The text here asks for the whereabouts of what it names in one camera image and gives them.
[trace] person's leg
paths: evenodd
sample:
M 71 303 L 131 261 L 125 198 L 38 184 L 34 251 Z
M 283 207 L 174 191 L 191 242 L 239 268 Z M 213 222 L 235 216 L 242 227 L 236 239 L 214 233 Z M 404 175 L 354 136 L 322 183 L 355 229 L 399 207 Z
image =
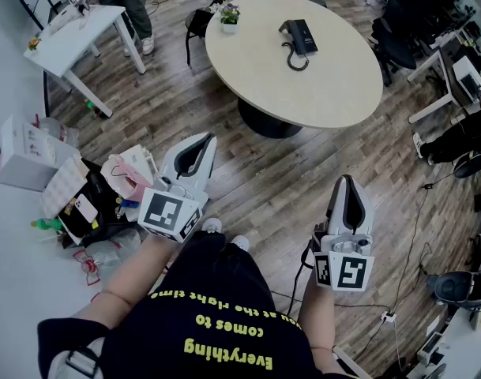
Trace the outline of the person's leg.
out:
M 450 145 L 442 152 L 432 154 L 431 159 L 434 163 L 450 163 L 471 150 L 473 150 L 473 141 L 463 137 L 459 143 Z
M 184 246 L 177 259 L 169 268 L 166 280 L 171 280 L 173 276 L 178 275 L 181 271 L 190 271 L 199 265 L 201 270 L 215 269 L 220 266 L 226 268 L 233 273 L 233 275 L 243 276 L 248 279 L 255 286 L 260 287 L 270 299 L 272 299 L 268 284 L 263 278 L 256 261 L 242 250 L 236 242 L 248 248 L 249 242 L 246 238 L 245 242 L 239 242 L 237 236 L 233 239 L 233 243 L 226 242 L 226 238 L 220 233 L 221 226 L 210 226 L 208 223 L 213 219 L 208 219 L 203 225 L 201 231 L 193 234 L 188 243 Z
M 122 6 L 126 8 L 126 13 L 128 14 L 138 37 L 143 41 L 144 54 L 150 53 L 154 48 L 154 42 L 152 38 L 151 20 L 145 9 L 145 0 L 121 0 L 121 3 Z
M 100 4 L 102 6 L 122 6 L 122 1 L 121 0 L 100 0 Z M 128 19 L 128 16 L 126 13 L 121 14 L 122 20 L 124 21 L 124 24 L 128 28 L 128 32 L 130 33 L 131 39 L 135 36 L 135 31 L 133 30 L 133 27 L 130 24 L 130 20 Z
M 427 158 L 431 155 L 435 156 L 437 153 L 454 150 L 456 147 L 459 148 L 463 140 L 465 140 L 465 135 L 461 126 L 451 126 L 434 141 L 422 144 L 420 148 L 421 156 Z

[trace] electrical outlet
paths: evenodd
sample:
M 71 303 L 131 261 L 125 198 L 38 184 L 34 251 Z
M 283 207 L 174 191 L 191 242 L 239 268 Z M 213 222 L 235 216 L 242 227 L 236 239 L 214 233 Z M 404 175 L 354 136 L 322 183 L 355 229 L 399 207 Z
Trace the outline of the electrical outlet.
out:
M 389 314 L 388 312 L 384 312 L 381 315 L 382 321 L 387 321 L 388 323 L 394 323 L 396 319 L 396 314 Z

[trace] round table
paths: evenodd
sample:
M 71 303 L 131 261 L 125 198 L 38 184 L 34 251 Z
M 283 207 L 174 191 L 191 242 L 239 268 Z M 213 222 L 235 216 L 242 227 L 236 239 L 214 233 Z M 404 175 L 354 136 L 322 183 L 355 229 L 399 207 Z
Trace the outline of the round table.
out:
M 219 14 L 205 35 L 214 70 L 239 97 L 246 124 L 266 137 L 289 137 L 302 126 L 338 128 L 371 115 L 381 100 L 381 69 L 366 40 L 332 11 L 308 0 L 234 0 L 240 19 L 235 34 L 223 32 Z M 304 19 L 318 52 L 308 67 L 287 66 L 291 37 L 286 20 Z M 293 55 L 301 66 L 305 58 Z

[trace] person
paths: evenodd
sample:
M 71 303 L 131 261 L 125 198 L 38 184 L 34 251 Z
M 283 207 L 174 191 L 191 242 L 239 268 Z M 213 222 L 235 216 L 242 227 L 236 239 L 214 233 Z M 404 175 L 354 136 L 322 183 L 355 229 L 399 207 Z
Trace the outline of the person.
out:
M 276 312 L 247 238 L 227 244 L 221 222 L 209 219 L 147 295 L 175 247 L 149 235 L 84 309 L 40 322 L 42 377 L 56 377 L 63 366 L 84 369 L 81 360 L 91 348 L 105 378 L 350 377 L 332 354 L 333 292 L 318 287 L 314 273 L 298 321 Z
M 481 89 L 477 96 L 481 109 Z M 417 132 L 412 136 L 412 140 L 419 158 L 427 159 L 430 165 L 453 162 L 472 150 L 481 152 L 481 111 L 451 126 L 432 142 L 423 142 Z
M 124 7 L 126 12 L 122 14 L 122 19 L 131 38 L 135 43 L 141 40 L 143 54 L 152 53 L 154 50 L 154 35 L 152 34 L 151 20 L 145 9 L 145 0 L 100 0 L 100 4 Z M 124 49 L 124 55 L 130 56 L 126 48 Z

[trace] shoe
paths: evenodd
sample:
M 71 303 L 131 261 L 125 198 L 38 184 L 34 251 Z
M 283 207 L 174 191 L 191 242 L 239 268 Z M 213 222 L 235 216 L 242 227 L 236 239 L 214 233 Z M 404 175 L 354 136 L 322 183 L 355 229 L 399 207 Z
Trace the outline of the shoe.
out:
M 154 51 L 154 35 L 142 40 L 142 53 L 150 54 L 152 51 Z
M 240 249 L 249 252 L 249 239 L 246 236 L 236 236 L 233 240 L 231 240 L 232 244 L 236 244 Z
M 135 34 L 133 36 L 133 43 L 135 44 L 135 47 L 137 47 L 137 44 L 140 42 L 140 38 L 138 38 L 138 35 Z M 127 47 L 124 47 L 124 56 L 125 58 L 127 58 L 128 56 L 130 56 L 130 51 L 128 51 L 128 48 Z
M 416 132 L 412 135 L 412 141 L 414 142 L 415 150 L 417 151 L 417 156 L 419 156 L 420 159 L 423 158 L 421 155 L 421 146 L 423 146 L 423 139 L 421 139 L 421 136 Z
M 223 224 L 219 219 L 216 218 L 208 218 L 204 223 L 201 229 L 206 231 L 207 233 L 220 233 L 221 229 L 223 228 Z

